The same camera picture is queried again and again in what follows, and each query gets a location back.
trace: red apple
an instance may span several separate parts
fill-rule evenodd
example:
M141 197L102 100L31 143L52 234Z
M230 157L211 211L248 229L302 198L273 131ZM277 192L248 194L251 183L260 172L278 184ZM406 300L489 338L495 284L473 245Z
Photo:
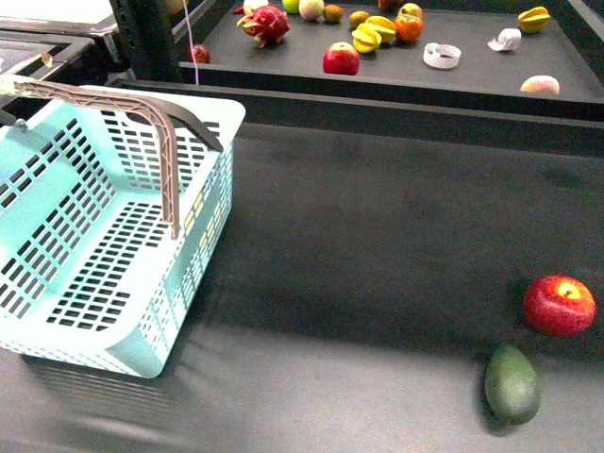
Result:
M587 287L566 276L537 278L524 299L528 323L538 330L566 337L589 327L596 317L596 302Z
M323 72L326 74L354 76L360 65L359 52L348 42L332 44L323 55Z
M194 44L189 61L193 61L193 59L197 63L210 63L210 50L204 44Z
M395 12L402 4L403 0L377 0L377 7L384 12Z

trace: light blue plastic basket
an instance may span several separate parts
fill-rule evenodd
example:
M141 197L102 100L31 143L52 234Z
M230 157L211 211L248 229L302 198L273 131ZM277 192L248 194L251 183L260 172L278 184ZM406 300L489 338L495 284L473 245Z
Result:
M188 109L224 152L176 129L181 220L173 240L161 221L153 127L121 111L51 101L26 131L0 129L0 346L153 378L230 211L244 108L132 93Z

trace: shopping basket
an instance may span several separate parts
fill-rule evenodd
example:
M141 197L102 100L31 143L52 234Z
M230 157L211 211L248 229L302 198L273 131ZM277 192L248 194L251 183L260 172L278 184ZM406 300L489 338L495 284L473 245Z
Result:
M0 346L163 369L232 199L241 104L0 75L51 100L0 129Z

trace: kiwi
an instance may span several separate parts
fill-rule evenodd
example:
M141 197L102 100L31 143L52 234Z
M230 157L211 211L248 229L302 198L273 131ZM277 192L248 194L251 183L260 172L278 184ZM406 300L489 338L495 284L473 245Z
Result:
M337 5L327 5L323 9L323 17L325 18L325 22L339 24L344 17L344 10Z

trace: dragon fruit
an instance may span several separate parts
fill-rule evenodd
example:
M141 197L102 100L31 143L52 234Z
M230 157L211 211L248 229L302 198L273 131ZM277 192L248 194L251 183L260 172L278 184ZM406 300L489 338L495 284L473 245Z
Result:
M281 11L273 5L266 5L254 9L237 23L243 31L253 36L260 43L260 48L269 41L281 42L283 35L290 29L287 12Z

